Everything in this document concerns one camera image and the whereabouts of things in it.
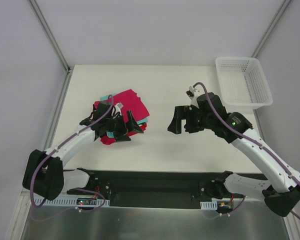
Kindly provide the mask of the crimson pink t shirt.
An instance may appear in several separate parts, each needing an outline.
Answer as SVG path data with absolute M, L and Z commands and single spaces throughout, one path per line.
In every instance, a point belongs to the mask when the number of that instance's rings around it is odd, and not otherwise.
M 93 106 L 92 119 L 115 135 L 143 133 L 150 113 L 132 89 L 104 96 Z

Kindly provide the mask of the red t shirt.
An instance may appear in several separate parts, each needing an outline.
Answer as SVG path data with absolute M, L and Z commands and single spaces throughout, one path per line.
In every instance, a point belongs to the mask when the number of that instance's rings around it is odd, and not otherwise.
M 107 146 L 114 144 L 116 142 L 114 133 L 107 131 L 105 135 L 100 137 L 100 141 Z

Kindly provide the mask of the teal t shirt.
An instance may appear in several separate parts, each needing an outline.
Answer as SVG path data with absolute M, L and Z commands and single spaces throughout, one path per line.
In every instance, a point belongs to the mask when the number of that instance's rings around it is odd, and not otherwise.
M 113 93 L 114 104 L 122 103 L 123 107 L 121 109 L 124 121 L 128 121 L 128 117 L 125 113 L 131 110 L 134 119 L 138 124 L 143 124 L 148 121 L 147 117 L 150 116 L 150 113 L 146 106 L 141 101 L 141 98 L 138 97 L 137 93 L 132 89 L 120 93 Z

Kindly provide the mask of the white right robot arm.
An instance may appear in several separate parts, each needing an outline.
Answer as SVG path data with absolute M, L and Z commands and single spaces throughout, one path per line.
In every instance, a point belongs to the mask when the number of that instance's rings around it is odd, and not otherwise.
M 211 130 L 242 152 L 262 172 L 265 180 L 224 171 L 220 177 L 203 186 L 211 198 L 221 200 L 240 194 L 263 201 L 280 217 L 286 217 L 300 201 L 300 173 L 288 166 L 269 149 L 244 115 L 227 112 L 218 95 L 189 94 L 190 105 L 174 108 L 167 130 L 176 135 Z

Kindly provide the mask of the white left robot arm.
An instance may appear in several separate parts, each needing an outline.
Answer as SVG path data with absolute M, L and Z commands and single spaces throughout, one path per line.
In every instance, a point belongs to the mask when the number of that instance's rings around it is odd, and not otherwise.
M 67 163 L 84 147 L 98 138 L 113 134 L 115 142 L 129 142 L 132 134 L 142 134 L 141 121 L 149 116 L 142 104 L 113 105 L 100 101 L 88 117 L 83 119 L 74 133 L 62 143 L 43 151 L 35 149 L 29 155 L 22 186 L 30 195 L 54 200 L 60 193 L 79 188 L 89 195 L 95 191 L 96 176 L 90 170 L 65 170 Z

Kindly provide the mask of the white plastic basket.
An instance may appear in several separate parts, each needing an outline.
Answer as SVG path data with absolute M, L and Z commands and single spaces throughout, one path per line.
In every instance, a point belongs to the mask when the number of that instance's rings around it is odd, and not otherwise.
M 229 106 L 256 110 L 273 104 L 265 73 L 258 59 L 224 56 L 215 59 L 221 98 Z

